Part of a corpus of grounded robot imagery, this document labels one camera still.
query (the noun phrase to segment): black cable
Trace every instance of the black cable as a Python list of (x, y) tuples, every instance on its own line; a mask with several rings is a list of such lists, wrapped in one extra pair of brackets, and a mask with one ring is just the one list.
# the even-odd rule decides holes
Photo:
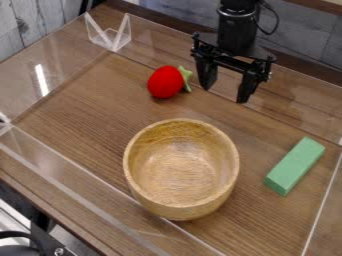
[(259, 26), (258, 20), (257, 20), (257, 18), (254, 17), (254, 22), (255, 22), (255, 24), (257, 24), (257, 27), (259, 28), (259, 30), (262, 31), (263, 34), (266, 34), (267, 36), (270, 36), (270, 35), (274, 34), (274, 32), (277, 31), (277, 29), (278, 29), (278, 27), (279, 27), (281, 18), (279, 18), (279, 15), (278, 15), (277, 11), (275, 11), (274, 8), (273, 8), (273, 6), (271, 6), (269, 3), (266, 3), (265, 1), (261, 1), (261, 5), (262, 5), (269, 11), (271, 11), (271, 12), (274, 13), (274, 16), (275, 16), (275, 19), (277, 19), (277, 21), (275, 21), (275, 26), (274, 26), (273, 30), (269, 32), (269, 31), (266, 31), (266, 30)]

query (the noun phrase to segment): bowl rim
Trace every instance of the bowl rim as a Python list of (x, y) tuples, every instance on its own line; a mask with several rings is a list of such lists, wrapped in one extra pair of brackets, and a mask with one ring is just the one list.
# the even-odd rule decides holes
[[(225, 138), (225, 140), (229, 142), (229, 145), (231, 147), (231, 152), (233, 152), (233, 159), (235, 161), (235, 168), (233, 168), (233, 178), (230, 179), (230, 181), (227, 182), (227, 184), (219, 189), (219, 191), (213, 194), (211, 196), (198, 200), (195, 203), (191, 203), (191, 204), (162, 204), (159, 202), (157, 202), (151, 197), (150, 195), (146, 193), (144, 189), (142, 189), (140, 185), (135, 182), (134, 178), (132, 178), (132, 175), (131, 175), (131, 171), (130, 171), (130, 167), (128, 167), (128, 158), (130, 158), (130, 153), (131, 153), (131, 149), (132, 149), (132, 146), (136, 142), (136, 140), (139, 139), (139, 137), (146, 133), (146, 131), (154, 129), (157, 126), (159, 125), (163, 125), (163, 124), (167, 124), (167, 123), (171, 123), (171, 122), (190, 122), (190, 123), (195, 123), (195, 124), (199, 124), (202, 126), (206, 126), (207, 128), (210, 128), (215, 133), (218, 133), (222, 138)], [(153, 203), (158, 204), (158, 205), (162, 205), (162, 206), (166, 206), (166, 207), (173, 207), (173, 208), (189, 208), (189, 207), (197, 207), (197, 206), (201, 206), (201, 205), (206, 205), (209, 204), (210, 202), (213, 201), (217, 201), (217, 199), (219, 199), (225, 194), (226, 192), (230, 190), (231, 186), (234, 186), (235, 182), (237, 182), (237, 179), (238, 179), (238, 176), (239, 176), (239, 169), (241, 169), (241, 158), (239, 158), (239, 152), (238, 152), (238, 149), (237, 149), (237, 146), (231, 140), (231, 138), (229, 137), (229, 135), (221, 131), (214, 125), (203, 122), (203, 121), (199, 121), (199, 120), (194, 120), (194, 119), (189, 119), (189, 118), (175, 118), (175, 119), (167, 119), (167, 120), (163, 120), (163, 121), (159, 121), (159, 122), (155, 122), (153, 123), (151, 125), (148, 125), (146, 128), (143, 128), (138, 133), (136, 135), (132, 137), (127, 147), (126, 147), (126, 150), (124, 150), (124, 156), (123, 156), (123, 169), (124, 169), (124, 176), (126, 176), (126, 179), (127, 179), (127, 182), (130, 184), (130, 186), (134, 187), (134, 190)]]

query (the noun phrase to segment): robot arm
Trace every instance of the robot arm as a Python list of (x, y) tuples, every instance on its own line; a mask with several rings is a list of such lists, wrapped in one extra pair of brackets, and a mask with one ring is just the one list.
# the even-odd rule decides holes
[[(261, 5), (263, 4), (263, 0), (222, 0), (218, 8), (218, 34), (195, 33), (193, 36), (191, 55), (197, 60), (202, 87), (209, 90), (214, 85), (218, 78), (218, 66), (242, 73), (238, 103), (246, 103), (258, 85), (269, 81), (271, 65), (277, 61), (277, 57), (255, 45)], [(243, 62), (235, 58), (237, 56), (247, 57), (254, 61), (253, 63)]]

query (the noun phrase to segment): green rectangular block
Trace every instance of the green rectangular block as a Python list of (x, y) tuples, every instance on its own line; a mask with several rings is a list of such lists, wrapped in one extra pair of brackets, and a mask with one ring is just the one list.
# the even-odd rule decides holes
[(266, 176), (265, 184), (286, 196), (325, 153), (325, 146), (305, 137)]

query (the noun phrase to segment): wooden bowl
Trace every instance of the wooden bowl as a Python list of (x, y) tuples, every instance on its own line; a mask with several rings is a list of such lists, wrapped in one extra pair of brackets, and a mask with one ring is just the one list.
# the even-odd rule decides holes
[(213, 213), (227, 200), (239, 173), (239, 154), (214, 126), (174, 119), (135, 135), (123, 168), (142, 205), (154, 214), (183, 221)]

